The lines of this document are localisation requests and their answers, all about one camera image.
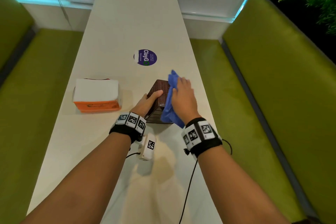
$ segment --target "green cushion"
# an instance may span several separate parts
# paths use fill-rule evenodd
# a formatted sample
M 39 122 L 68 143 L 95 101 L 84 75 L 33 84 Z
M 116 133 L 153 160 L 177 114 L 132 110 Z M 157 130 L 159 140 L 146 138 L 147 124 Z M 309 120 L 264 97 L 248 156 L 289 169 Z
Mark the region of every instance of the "green cushion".
M 0 0 L 0 69 L 34 21 L 16 0 Z
M 336 223 L 336 66 L 268 0 L 224 34 L 317 214 Z
M 26 216 L 82 35 L 40 30 L 0 88 L 0 223 Z
M 295 193 L 220 43 L 191 39 L 191 45 L 217 130 L 231 143 L 233 158 L 290 222 L 303 220 Z

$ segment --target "qr code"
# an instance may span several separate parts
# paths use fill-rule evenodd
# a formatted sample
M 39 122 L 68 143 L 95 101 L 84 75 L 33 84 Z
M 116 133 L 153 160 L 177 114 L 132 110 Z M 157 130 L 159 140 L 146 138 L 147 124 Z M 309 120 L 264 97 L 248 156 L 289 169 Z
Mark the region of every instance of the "qr code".
M 154 150 L 154 145 L 155 143 L 149 140 L 147 148 Z
M 129 116 L 128 121 L 131 122 L 131 123 L 133 123 L 133 124 L 136 124 L 137 118 L 133 117 L 133 116 Z
M 142 120 L 139 120 L 138 126 L 139 126 L 141 129 L 144 129 L 144 128 L 145 128 L 145 123 L 144 123 Z
M 201 126 L 201 128 L 202 128 L 202 131 L 203 131 L 204 134 L 211 133 L 211 128 L 210 128 L 209 125 L 203 125 L 203 126 Z
M 127 114 L 120 115 L 118 120 L 126 120 Z
M 184 135 L 184 136 L 183 136 L 183 139 L 184 139 L 185 144 L 188 144 L 188 143 L 189 143 L 189 139 L 188 139 L 188 136 L 187 136 L 187 135 Z
M 190 137 L 190 140 L 191 140 L 191 141 L 194 141 L 195 139 L 198 138 L 195 129 L 193 129 L 193 130 L 191 130 L 190 132 L 188 132 L 188 134 L 189 134 L 189 137 Z

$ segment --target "cleaning rag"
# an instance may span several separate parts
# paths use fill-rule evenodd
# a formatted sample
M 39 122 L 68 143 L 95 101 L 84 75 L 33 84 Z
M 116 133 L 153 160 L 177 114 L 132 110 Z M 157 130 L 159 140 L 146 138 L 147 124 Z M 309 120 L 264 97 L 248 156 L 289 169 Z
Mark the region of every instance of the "cleaning rag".
M 169 92 L 168 92 L 168 96 L 166 100 L 166 105 L 161 115 L 161 121 L 165 123 L 175 123 L 180 128 L 184 128 L 183 121 L 174 112 L 173 106 L 171 105 L 171 98 L 173 96 L 173 88 L 177 89 L 178 78 L 179 78 L 179 75 L 174 70 L 171 70 L 171 74 L 168 75 L 168 83 L 170 87 L 169 87 Z

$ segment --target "orange and white tissue package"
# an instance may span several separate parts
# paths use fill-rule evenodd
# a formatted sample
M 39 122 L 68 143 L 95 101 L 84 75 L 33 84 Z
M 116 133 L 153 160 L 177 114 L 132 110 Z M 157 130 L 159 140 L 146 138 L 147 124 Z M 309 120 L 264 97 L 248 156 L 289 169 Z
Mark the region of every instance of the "orange and white tissue package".
M 83 113 L 119 111 L 119 82 L 110 79 L 77 79 L 73 102 Z

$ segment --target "wire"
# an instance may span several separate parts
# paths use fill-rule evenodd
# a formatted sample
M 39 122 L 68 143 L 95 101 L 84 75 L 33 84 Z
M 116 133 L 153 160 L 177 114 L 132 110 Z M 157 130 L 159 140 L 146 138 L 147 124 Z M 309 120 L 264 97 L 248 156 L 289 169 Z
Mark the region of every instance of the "wire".
M 231 144 L 230 144 L 228 141 L 224 140 L 224 139 L 222 139 L 222 141 L 227 142 L 227 144 L 230 146 L 230 149 L 231 149 L 231 153 L 230 153 L 230 155 L 232 155 L 232 146 L 231 146 Z M 196 163 L 195 163 L 195 166 L 194 166 L 194 170 L 192 171 L 192 174 L 191 174 L 191 177 L 190 177 L 190 182 L 189 182 L 189 187 L 188 187 L 188 190 L 187 190 L 187 195 L 185 196 L 184 206 L 183 206 L 183 210 L 182 210 L 182 214 L 181 214 L 180 222 L 179 222 L 178 224 L 181 224 L 181 221 L 182 221 L 182 218 L 183 218 L 183 213 L 184 213 L 184 209 L 185 209 L 185 207 L 186 207 L 186 203 L 187 203 L 187 198 L 188 198 L 188 194 L 189 194 L 189 189 L 190 189 L 190 185 L 191 185 L 191 180 L 193 179 L 193 176 L 194 176 L 194 172 L 195 172 L 197 163 L 198 163 L 198 160 L 196 160 Z
M 192 171 L 192 174 L 191 174 L 191 178 L 190 178 L 190 182 L 189 182 L 189 187 L 188 187 L 188 190 L 187 190 L 187 195 L 186 195 L 186 197 L 185 197 L 184 206 L 183 206 L 183 210 L 182 210 L 182 215 L 181 215 L 181 218 L 180 218 L 180 222 L 179 222 L 178 224 L 181 224 L 181 221 L 182 221 L 182 218 L 183 218 L 183 213 L 184 213 L 184 209 L 185 209 L 185 207 L 186 207 L 186 203 L 187 203 L 187 198 L 188 198 L 188 194 L 189 194 L 189 189 L 190 189 L 190 185 L 191 185 L 191 180 L 193 179 L 193 176 L 194 176 L 194 172 L 195 172 L 197 163 L 198 163 L 198 160 L 196 160 L 196 163 L 195 163 L 195 166 L 194 166 L 194 170 Z
M 136 153 L 132 153 L 132 154 L 129 154 L 126 158 L 132 156 L 132 155 L 140 155 L 140 152 L 136 152 Z

